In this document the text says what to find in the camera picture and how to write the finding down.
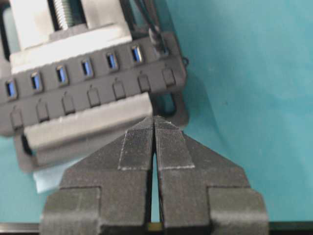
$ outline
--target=teal surface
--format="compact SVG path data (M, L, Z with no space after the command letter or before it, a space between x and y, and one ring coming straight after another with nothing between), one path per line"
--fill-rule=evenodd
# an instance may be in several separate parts
M271 221L313 220L313 1L156 2L190 60L185 132L244 167ZM46 194L0 153L0 221L39 221Z

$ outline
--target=usb port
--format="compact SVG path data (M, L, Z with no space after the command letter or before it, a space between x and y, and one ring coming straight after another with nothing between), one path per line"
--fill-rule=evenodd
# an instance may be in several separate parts
M133 46L132 47L132 55L133 55L133 60L136 63L142 62L142 55L141 55L141 51L139 49L139 46Z
M111 70L117 69L117 62L113 53L107 54L107 61Z
M42 91L43 87L41 84L41 78L40 74L38 72L35 72L31 75L31 84L33 86L33 89L37 92Z
M82 61L82 68L83 68L85 77L93 76L92 66L91 66L91 62L89 59Z
M58 80L61 85L66 85L68 83L67 72L64 66L57 67Z
M13 80L8 81L5 83L6 85L6 91L10 99L14 99L17 97L17 92L15 88L15 83Z

